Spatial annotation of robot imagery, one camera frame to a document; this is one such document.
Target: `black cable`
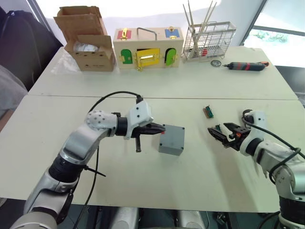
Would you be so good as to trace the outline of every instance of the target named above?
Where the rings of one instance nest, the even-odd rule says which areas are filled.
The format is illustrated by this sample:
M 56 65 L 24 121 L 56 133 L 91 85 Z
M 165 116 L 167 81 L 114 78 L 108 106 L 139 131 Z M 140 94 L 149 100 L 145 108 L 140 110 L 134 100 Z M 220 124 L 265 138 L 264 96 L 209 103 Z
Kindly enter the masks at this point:
M 77 225 L 78 225 L 78 223 L 80 222 L 81 217 L 82 217 L 82 215 L 83 215 L 83 213 L 84 213 L 84 211 L 85 211 L 85 209 L 86 209 L 86 207 L 87 207 L 87 205 L 88 205 L 88 202 L 89 202 L 89 200 L 90 200 L 90 197 L 91 197 L 91 195 L 92 195 L 92 192 L 93 192 L 93 189 L 94 189 L 94 186 L 95 186 L 96 175 L 97 175 L 97 169 L 98 169 L 98 166 L 99 166 L 99 150 L 100 150 L 100 147 L 98 146 L 98 147 L 97 147 L 97 152 L 96 152 L 96 165 L 95 165 L 95 172 L 94 172 L 93 184 L 92 184 L 90 193 L 89 193 L 89 195 L 88 195 L 88 197 L 87 197 L 87 200 L 86 200 L 84 206 L 83 206 L 82 209 L 81 209 L 80 214 L 78 215 L 78 217 L 77 217 L 77 219 L 76 219 L 76 221 L 75 221 L 75 224 L 74 224 L 74 226 L 73 226 L 73 229 L 76 229 L 76 228 L 77 228 Z
M 109 96 L 112 96 L 114 94 L 132 94 L 132 95 L 135 95 L 136 97 L 140 96 L 139 94 L 136 94 L 136 93 L 133 93 L 133 92 L 127 92 L 127 91 L 118 91 L 118 92 L 112 92 L 102 98 L 100 98 L 92 107 L 91 109 L 89 110 L 89 112 L 91 112 L 101 101 L 103 101 L 105 98 L 109 97 Z
M 277 229 L 277 226 L 279 224 L 280 220 L 279 218 L 276 219 L 276 221 L 274 222 L 273 228 L 272 229 Z
M 89 112 L 91 112 L 91 111 L 92 111 L 101 101 L 103 101 L 103 100 L 106 99 L 107 97 L 112 96 L 112 95 L 114 95 L 114 94 L 132 94 L 132 95 L 135 95 L 135 96 L 137 97 L 137 99 L 142 99 L 142 97 L 141 97 L 139 94 L 136 94 L 136 93 L 133 93 L 133 92 L 127 92 L 127 91 L 112 92 L 112 93 L 110 93 L 110 94 L 108 94 L 108 95 L 106 95 L 106 96 L 100 98 L 100 99 L 91 107 L 91 109 L 89 110 Z M 89 167 L 86 167 L 87 170 L 92 171 L 92 172 L 94 171 L 93 184 L 92 184 L 90 193 L 89 193 L 89 195 L 88 195 L 88 197 L 87 197 L 87 200 L 86 200 L 84 206 L 83 206 L 82 209 L 81 209 L 80 214 L 78 215 L 78 217 L 77 217 L 77 219 L 76 219 L 76 221 L 75 221 L 75 224 L 74 224 L 74 226 L 73 226 L 73 229 L 76 229 L 76 228 L 77 228 L 77 225 L 78 225 L 78 223 L 79 223 L 80 220 L 81 220 L 81 217 L 82 217 L 82 215 L 83 215 L 83 213 L 84 213 L 84 211 L 85 211 L 85 208 L 86 208 L 87 205 L 88 205 L 88 202 L 89 202 L 89 200 L 90 200 L 90 197 L 91 197 L 91 195 L 92 195 L 92 192 L 93 192 L 93 189 L 94 189 L 94 186 L 95 186 L 96 175 L 97 175 L 97 174 L 100 174 L 100 175 L 102 175 L 102 176 L 105 176 L 104 174 L 102 174 L 102 173 L 100 173 L 100 172 L 97 171 L 97 170 L 98 170 L 98 166 L 99 166 L 99 150 L 100 150 L 100 147 L 98 146 L 98 147 L 97 147 L 97 153 L 96 153 L 96 165 L 95 165 L 95 170 L 93 170 L 93 169 L 91 169 L 91 168 L 89 168 Z
M 272 133 L 271 131 L 266 130 L 266 129 L 264 129 L 264 128 L 261 128 L 261 127 L 259 127 L 259 126 L 256 126 L 256 125 L 254 125 L 254 124 L 252 124 L 252 123 L 246 121 L 244 117 L 242 117 L 242 121 L 243 121 L 245 124 L 247 124 L 247 125 L 249 125 L 249 126 L 255 128 L 255 129 L 258 129 L 258 130 L 261 130 L 261 131 L 263 131 L 263 132 L 266 132 L 267 134 L 270 134 L 271 136 L 275 137 L 277 140 L 279 140 L 280 142 L 284 143 L 286 146 L 288 146 L 291 150 L 294 151 L 294 153 L 292 153 L 290 156 L 288 156 L 288 157 L 285 158 L 283 161 L 281 161 L 280 163 L 276 164 L 274 167 L 272 167 L 272 168 L 270 169 L 270 171 L 269 171 L 269 179 L 271 180 L 271 182 L 272 182 L 273 184 L 275 184 L 275 181 L 274 181 L 273 178 L 272 178 L 272 174 L 274 173 L 274 171 L 275 171 L 277 168 L 279 168 L 280 166 L 284 165 L 287 161 L 291 160 L 291 159 L 292 159 L 293 157 L 295 157 L 296 155 L 300 155 L 302 158 L 305 159 L 305 155 L 301 153 L 301 149 L 300 149 L 300 148 L 295 148 L 295 147 L 293 147 L 291 144 L 289 144 L 288 142 L 286 142 L 285 140 L 283 140 L 282 138 L 280 138 L 279 136 L 277 136 L 276 134 Z
M 263 225 L 269 220 L 271 219 L 273 216 L 276 216 L 280 213 L 280 211 L 277 211 L 275 213 L 270 213 L 268 216 L 266 216 L 263 221 L 258 225 L 257 229 L 261 229 L 263 227 Z

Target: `tabletop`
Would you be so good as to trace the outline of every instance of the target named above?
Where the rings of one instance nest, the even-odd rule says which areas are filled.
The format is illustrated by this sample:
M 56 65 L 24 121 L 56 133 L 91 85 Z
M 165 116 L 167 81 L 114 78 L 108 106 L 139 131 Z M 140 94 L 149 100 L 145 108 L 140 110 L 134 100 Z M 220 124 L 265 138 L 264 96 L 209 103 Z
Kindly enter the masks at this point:
M 26 199 L 52 163 L 71 131 L 80 126 L 92 97 L 27 95 L 0 132 L 0 196 Z M 243 110 L 264 110 L 268 129 L 294 146 L 305 148 L 305 110 L 298 101 L 235 99 L 146 99 L 154 122 L 185 127 L 180 156 L 158 152 L 159 135 L 135 141 L 115 136 L 100 143 L 98 177 L 89 204 L 184 210 L 274 212 L 275 186 L 251 157 L 225 149 L 207 128 L 223 122 L 241 124 Z M 126 114 L 131 98 L 108 98 L 96 108 Z M 202 113 L 210 105 L 214 118 Z M 94 167 L 95 156 L 89 162 Z M 83 171 L 74 203 L 83 204 L 93 173 Z
M 261 49 L 229 47 L 222 64 L 269 61 Z M 180 63 L 178 68 L 80 72 L 63 48 L 53 57 L 30 95 L 104 96 L 131 91 L 146 98 L 216 98 L 297 100 L 278 70 L 270 64 L 261 72 L 213 67 L 210 62 Z

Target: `wire rack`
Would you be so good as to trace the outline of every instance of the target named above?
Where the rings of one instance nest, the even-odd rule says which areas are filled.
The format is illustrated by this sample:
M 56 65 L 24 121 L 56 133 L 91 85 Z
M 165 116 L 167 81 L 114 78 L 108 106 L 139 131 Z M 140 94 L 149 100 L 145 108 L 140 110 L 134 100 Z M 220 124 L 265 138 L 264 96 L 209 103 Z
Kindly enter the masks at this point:
M 224 57 L 234 36 L 236 27 L 229 21 L 208 22 L 189 27 L 185 39 L 183 57 L 187 61 L 208 61 L 214 57 Z

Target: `cardboard box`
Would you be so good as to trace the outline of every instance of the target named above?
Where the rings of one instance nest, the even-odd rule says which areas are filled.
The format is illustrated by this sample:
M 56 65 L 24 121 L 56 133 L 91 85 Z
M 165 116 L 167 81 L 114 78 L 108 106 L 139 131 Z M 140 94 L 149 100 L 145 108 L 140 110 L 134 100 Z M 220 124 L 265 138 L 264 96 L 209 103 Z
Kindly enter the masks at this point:
M 99 47 L 97 52 L 75 52 L 74 43 L 92 44 Z M 111 72 L 115 57 L 111 37 L 104 35 L 78 35 L 77 40 L 69 40 L 65 50 L 76 60 L 81 71 Z
M 100 10 L 96 6 L 60 7 L 54 19 L 67 42 L 77 40 L 77 35 L 107 35 Z

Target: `electrical junction box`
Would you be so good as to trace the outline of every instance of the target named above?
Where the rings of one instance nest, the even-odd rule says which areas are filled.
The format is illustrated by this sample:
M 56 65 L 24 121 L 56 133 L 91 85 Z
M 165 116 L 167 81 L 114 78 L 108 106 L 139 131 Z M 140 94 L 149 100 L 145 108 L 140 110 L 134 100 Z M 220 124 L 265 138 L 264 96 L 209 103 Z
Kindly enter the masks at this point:
M 184 149 L 185 128 L 165 125 L 165 131 L 160 135 L 159 152 L 179 156 Z
M 121 69 L 178 67 L 183 46 L 179 27 L 117 29 L 114 51 Z

